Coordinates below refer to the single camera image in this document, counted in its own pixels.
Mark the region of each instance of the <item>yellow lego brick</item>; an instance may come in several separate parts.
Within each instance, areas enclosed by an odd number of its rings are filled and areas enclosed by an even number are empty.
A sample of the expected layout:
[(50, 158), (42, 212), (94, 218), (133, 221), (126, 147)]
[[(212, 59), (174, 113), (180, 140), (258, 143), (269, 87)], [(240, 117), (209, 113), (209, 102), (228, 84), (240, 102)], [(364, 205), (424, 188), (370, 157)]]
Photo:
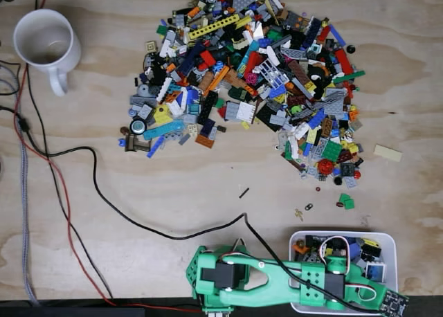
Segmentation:
[(235, 23), (235, 30), (237, 30), (238, 28), (241, 28), (242, 26), (247, 25), (247, 23), (249, 23), (250, 21), (252, 21), (251, 16), (245, 16), (242, 19), (240, 19), (237, 23)]
[(403, 155), (401, 152), (388, 149), (387, 147), (381, 146), (381, 145), (375, 145), (374, 154), (376, 156), (382, 156), (384, 158), (393, 160), (393, 161), (400, 161), (401, 156)]
[(279, 96), (276, 96), (273, 100), (275, 100), (276, 102), (282, 104), (284, 102), (284, 96), (285, 94), (280, 94)]
[(249, 124), (244, 121), (242, 121), (242, 126), (245, 130), (249, 129)]
[(219, 28), (223, 28), (226, 25), (235, 23), (236, 21), (239, 21), (240, 17), (239, 15), (235, 14), (232, 16), (229, 16), (225, 19), (222, 19), (221, 21), (216, 21), (215, 23), (205, 26), (203, 28), (200, 28), (198, 30), (192, 31), (188, 33), (189, 39), (196, 39), (198, 37), (201, 37), (202, 35), (205, 35), (206, 33), (218, 30)]
[(155, 109), (154, 119), (157, 125), (165, 125), (172, 121), (171, 116), (169, 115), (170, 111), (167, 105), (159, 105)]
[(320, 127), (317, 127), (315, 129), (309, 129), (309, 131), (307, 133), (307, 138), (306, 138), (307, 143), (314, 144), (316, 142), (317, 131), (319, 129), (320, 129)]
[(308, 83), (305, 84), (305, 89), (308, 92), (312, 92), (312, 91), (314, 91), (316, 89), (316, 85), (313, 82), (308, 82)]
[(356, 143), (348, 143), (348, 144), (347, 144), (347, 149), (348, 149), (351, 153), (358, 153), (358, 152), (359, 152), (359, 147), (357, 146)]

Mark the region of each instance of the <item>plywood surface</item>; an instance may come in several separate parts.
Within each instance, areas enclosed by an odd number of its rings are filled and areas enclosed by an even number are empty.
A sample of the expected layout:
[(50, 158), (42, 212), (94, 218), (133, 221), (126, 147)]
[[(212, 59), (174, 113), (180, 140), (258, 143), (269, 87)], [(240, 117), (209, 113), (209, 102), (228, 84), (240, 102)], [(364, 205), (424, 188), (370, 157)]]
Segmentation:
[[(117, 146), (119, 127), (129, 122), (128, 96), (141, 72), (145, 42), (158, 40), (159, 19), (188, 1), (48, 0), (47, 8), (71, 21), (83, 49), (64, 98), (51, 93), (42, 73), (31, 71), (51, 151), (95, 147), (103, 193), (130, 217), (169, 234), (193, 233), (248, 212), (262, 236), (287, 257), (289, 237), (301, 228), (389, 233), (397, 243), (399, 289), (443, 294), (443, 0), (282, 0), (295, 12), (328, 16), (356, 46), (352, 62), (366, 71), (355, 97), (363, 123), (356, 139), (365, 149), (359, 186), (346, 191), (329, 181), (320, 192), (315, 191), (319, 183), (301, 181), (282, 160), (273, 149), (276, 134), (263, 124), (247, 132), (239, 124), (227, 125), (212, 150), (190, 142), (183, 147), (168, 143), (147, 159)], [(8, 16), (0, 18), (0, 59), (17, 60), (12, 30), (32, 7), (33, 0), (0, 4), (1, 16)], [(0, 103), (12, 105), (12, 100)], [(27, 93), (23, 112), (40, 140)], [(0, 299), (22, 299), (19, 148), (6, 112), (0, 113), (0, 137)], [(401, 162), (374, 156), (377, 143), (403, 152)], [(244, 224), (184, 242), (139, 229), (95, 193), (90, 154), (56, 161), (69, 187), (73, 223), (115, 297), (189, 296), (184, 271), (200, 244), (243, 237), (254, 255), (267, 256)], [(247, 187), (249, 192), (239, 199)], [(335, 206), (342, 192), (353, 196), (354, 210)], [(98, 297), (69, 249), (48, 166), (34, 156), (29, 197), (37, 296)], [(314, 208), (303, 212), (301, 222), (294, 211), (308, 203)]]

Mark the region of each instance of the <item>white wire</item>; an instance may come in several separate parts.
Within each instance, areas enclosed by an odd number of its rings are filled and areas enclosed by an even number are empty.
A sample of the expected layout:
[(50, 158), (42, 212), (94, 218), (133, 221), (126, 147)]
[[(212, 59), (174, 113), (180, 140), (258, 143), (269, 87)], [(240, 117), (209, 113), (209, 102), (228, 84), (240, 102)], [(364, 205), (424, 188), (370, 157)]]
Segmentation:
[(374, 294), (374, 296), (371, 297), (371, 298), (362, 298), (361, 295), (360, 295), (360, 291), (357, 293), (357, 295), (359, 296), (359, 299), (364, 301), (364, 302), (375, 300), (375, 298), (377, 297), (377, 292), (371, 286), (367, 286), (365, 284), (345, 284), (345, 286), (346, 287), (369, 289)]
[(323, 246), (326, 244), (326, 242), (330, 241), (331, 239), (342, 239), (346, 243), (346, 272), (345, 275), (349, 273), (350, 267), (351, 267), (351, 249), (349, 247), (349, 243), (343, 236), (335, 235), (328, 237), (325, 241), (322, 242), (320, 245), (320, 248), (318, 250), (318, 256), (320, 257), (321, 261), (324, 265), (326, 265), (326, 260), (323, 258)]

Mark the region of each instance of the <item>orange lego brick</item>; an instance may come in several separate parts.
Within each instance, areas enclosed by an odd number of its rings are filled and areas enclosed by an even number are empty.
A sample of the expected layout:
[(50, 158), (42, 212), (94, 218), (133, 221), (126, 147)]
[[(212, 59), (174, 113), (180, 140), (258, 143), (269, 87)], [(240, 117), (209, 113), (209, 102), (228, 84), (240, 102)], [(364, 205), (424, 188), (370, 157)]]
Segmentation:
[(208, 137), (205, 137), (203, 135), (197, 135), (195, 142), (212, 149), (215, 141), (212, 141)]

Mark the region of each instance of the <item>loose lego piece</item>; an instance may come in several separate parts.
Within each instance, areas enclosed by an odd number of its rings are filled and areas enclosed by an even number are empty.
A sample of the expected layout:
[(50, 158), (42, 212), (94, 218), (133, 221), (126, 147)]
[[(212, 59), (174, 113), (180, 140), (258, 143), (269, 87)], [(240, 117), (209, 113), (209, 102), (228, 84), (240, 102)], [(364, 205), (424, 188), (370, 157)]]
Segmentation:
[(381, 146), (381, 145), (375, 145), (374, 154), (376, 156), (382, 156), (384, 158), (397, 161), (399, 162), (401, 160), (401, 156), (403, 155), (401, 152), (395, 151), (393, 149), (389, 149), (387, 147)]

